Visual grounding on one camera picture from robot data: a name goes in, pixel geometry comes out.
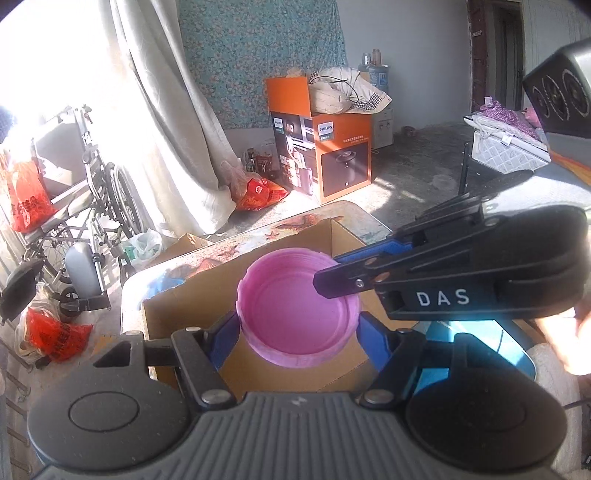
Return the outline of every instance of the wall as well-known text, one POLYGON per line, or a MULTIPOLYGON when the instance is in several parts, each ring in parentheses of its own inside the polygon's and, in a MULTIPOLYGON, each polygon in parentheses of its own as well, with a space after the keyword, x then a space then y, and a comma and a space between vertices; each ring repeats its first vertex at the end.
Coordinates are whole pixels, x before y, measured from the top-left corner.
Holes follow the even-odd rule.
POLYGON ((522 0, 525 72, 558 48, 591 37, 591 22, 568 0, 522 0))
MULTIPOLYGON (((349 65, 379 48, 390 65, 394 128, 461 121, 470 107, 465 0, 337 0, 349 65)), ((272 138, 272 129, 232 129, 236 153, 272 138)))

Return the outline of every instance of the orange philips box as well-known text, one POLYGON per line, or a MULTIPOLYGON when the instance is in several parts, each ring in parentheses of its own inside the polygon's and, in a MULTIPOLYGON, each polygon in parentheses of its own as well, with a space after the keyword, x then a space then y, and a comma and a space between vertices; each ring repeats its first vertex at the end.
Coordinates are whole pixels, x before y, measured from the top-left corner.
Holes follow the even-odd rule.
POLYGON ((267 79, 284 182, 320 204, 371 183, 371 118, 312 114, 306 77, 267 79))

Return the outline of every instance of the floral blue curtain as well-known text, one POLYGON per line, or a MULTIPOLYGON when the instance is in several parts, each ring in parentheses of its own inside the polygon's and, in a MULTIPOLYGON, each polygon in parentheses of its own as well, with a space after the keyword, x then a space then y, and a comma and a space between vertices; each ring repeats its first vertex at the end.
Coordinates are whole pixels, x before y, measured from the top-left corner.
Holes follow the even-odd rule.
POLYGON ((336 0, 179 0, 189 69, 224 128, 268 127, 265 78, 347 65, 336 0))

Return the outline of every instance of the human hand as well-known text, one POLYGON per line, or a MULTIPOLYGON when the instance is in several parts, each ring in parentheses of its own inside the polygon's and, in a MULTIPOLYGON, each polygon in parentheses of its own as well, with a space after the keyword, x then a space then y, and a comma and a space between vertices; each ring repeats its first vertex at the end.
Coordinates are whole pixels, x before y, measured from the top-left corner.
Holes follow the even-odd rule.
POLYGON ((580 324, 574 309, 535 322, 568 372, 591 373, 591 313, 580 324))

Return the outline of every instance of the open cardboard box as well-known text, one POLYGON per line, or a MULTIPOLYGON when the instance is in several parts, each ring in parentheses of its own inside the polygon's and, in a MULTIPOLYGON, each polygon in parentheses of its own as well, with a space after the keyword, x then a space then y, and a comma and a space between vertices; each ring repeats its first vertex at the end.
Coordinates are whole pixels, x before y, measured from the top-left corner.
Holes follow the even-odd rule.
MULTIPOLYGON (((150 339, 169 337, 189 327, 210 327, 235 310, 236 289, 246 269, 273 250, 305 247, 333 257, 364 246, 364 243, 334 220, 326 219, 296 235, 276 240, 240 255, 216 268, 199 272, 183 285, 162 292, 143 304, 150 339)), ((390 329, 412 327, 415 322, 389 320, 373 290, 361 294, 362 310, 372 313, 390 329)), ((333 359, 312 368, 291 369, 274 365, 258 356, 240 336, 220 370, 237 398, 247 391, 351 391, 366 388, 376 372, 353 336, 333 359)), ((160 381, 176 385, 170 368, 156 368, 160 381)))
POLYGON ((175 241, 170 247, 164 250, 160 255, 150 260, 146 268, 153 267, 160 263, 164 263, 172 258, 177 258, 182 255, 194 252, 200 248, 210 245, 211 242, 204 238, 199 238, 191 233, 185 233, 181 238, 175 241))
POLYGON ((312 113, 306 77, 265 82, 283 182, 319 204, 371 183, 371 115, 312 113))

